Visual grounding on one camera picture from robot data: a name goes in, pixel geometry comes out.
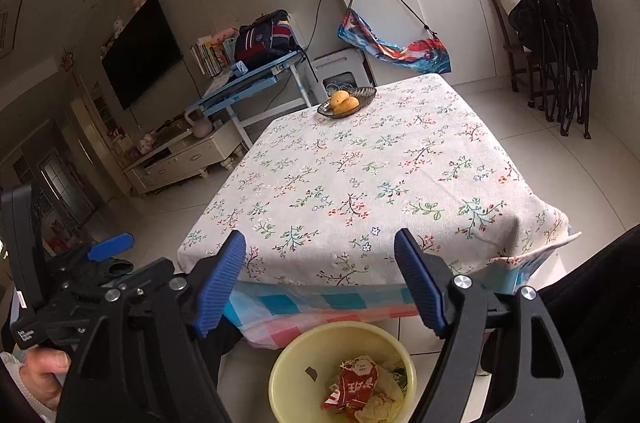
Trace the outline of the person's left hand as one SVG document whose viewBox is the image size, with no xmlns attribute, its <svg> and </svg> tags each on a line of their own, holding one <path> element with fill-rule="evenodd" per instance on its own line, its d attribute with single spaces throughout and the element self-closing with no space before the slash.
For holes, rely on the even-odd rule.
<svg viewBox="0 0 640 423">
<path fill-rule="evenodd" d="M 23 384 L 30 395 L 52 411 L 58 409 L 62 394 L 59 375 L 70 369 L 70 356 L 54 348 L 32 347 L 26 353 L 20 370 Z"/>
</svg>

